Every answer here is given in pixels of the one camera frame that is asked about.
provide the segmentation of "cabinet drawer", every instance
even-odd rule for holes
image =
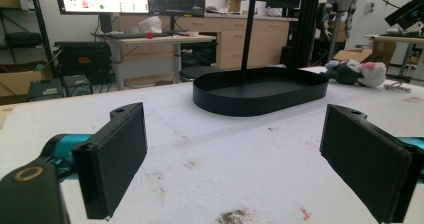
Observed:
[[[222,19],[222,29],[230,29],[230,30],[246,30],[246,19],[239,18],[223,18]]]
[[[221,49],[243,49],[244,31],[223,31],[221,32]]]
[[[222,69],[240,70],[243,50],[222,50],[219,67]]]
[[[184,30],[199,32],[220,32],[221,18],[181,17],[178,26]]]

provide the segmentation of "cardboard box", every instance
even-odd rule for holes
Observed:
[[[389,69],[393,52],[396,50],[396,43],[374,41],[373,49],[355,49],[339,51],[333,59],[347,60],[353,59],[358,62],[383,62]]]
[[[26,100],[31,81],[51,79],[45,61],[0,65],[0,105]]]
[[[13,8],[28,11],[34,8],[28,0],[0,0],[0,8]]]

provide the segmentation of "table surface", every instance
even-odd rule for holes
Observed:
[[[424,88],[408,87],[331,81],[322,99],[256,117],[198,108],[192,83],[3,106],[0,177],[54,135],[95,133],[111,110],[143,102],[147,157],[109,223],[377,223],[319,152],[326,107],[361,111],[393,136],[424,136]],[[61,187],[72,223],[105,222],[86,219],[78,181]],[[423,204],[417,185],[405,223],[423,222]]]
[[[408,36],[382,36],[382,35],[365,35],[366,38],[372,38],[376,41],[389,42],[406,42],[406,43],[424,43],[424,37],[408,37]]]
[[[152,39],[148,38],[133,38],[133,39],[112,39],[109,38],[108,42],[111,44],[118,44],[118,45],[152,45],[152,44],[163,44],[163,43],[169,43],[169,44],[175,44],[175,43],[191,43],[191,42],[208,42],[215,40],[216,37],[214,36],[205,36],[205,35],[198,35],[193,37],[188,36],[168,36],[168,37],[154,37]]]

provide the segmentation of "stand pole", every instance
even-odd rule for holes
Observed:
[[[255,15],[255,1],[249,1],[249,13],[247,15],[246,35],[244,39],[243,58],[241,61],[241,75],[242,81],[245,80],[247,61],[249,57],[250,39],[252,36],[253,17]]]

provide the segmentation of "metal shelving unit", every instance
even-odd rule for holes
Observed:
[[[50,70],[52,71],[53,77],[55,77],[56,76],[56,70],[55,70],[54,63],[52,62],[53,55],[52,55],[52,51],[50,49],[49,38],[48,38],[48,35],[47,35],[46,26],[44,24],[43,13],[42,13],[41,8],[40,8],[39,0],[33,0],[33,4],[34,4],[34,9],[31,9],[30,11],[34,11],[35,12],[35,15],[36,15],[36,18],[37,18],[38,27],[39,27],[39,30],[40,30],[41,39],[42,39],[42,44],[41,45],[42,45],[42,48],[44,49],[44,52],[45,52],[45,56],[47,58],[47,61],[49,62]],[[25,28],[21,27],[18,23],[14,22],[10,18],[8,18],[6,15],[4,15],[4,12],[5,11],[22,11],[22,10],[21,9],[17,9],[17,8],[2,8],[2,9],[0,9],[0,21],[1,21],[1,24],[3,26],[3,31],[4,31],[5,34],[7,33],[6,26],[5,26],[5,23],[4,23],[4,20],[5,19],[8,19],[14,25],[17,25],[21,29],[25,30]],[[13,53],[14,47],[2,46],[0,48],[1,49],[9,49],[10,50],[10,53],[12,55],[13,60],[16,62],[15,55]]]

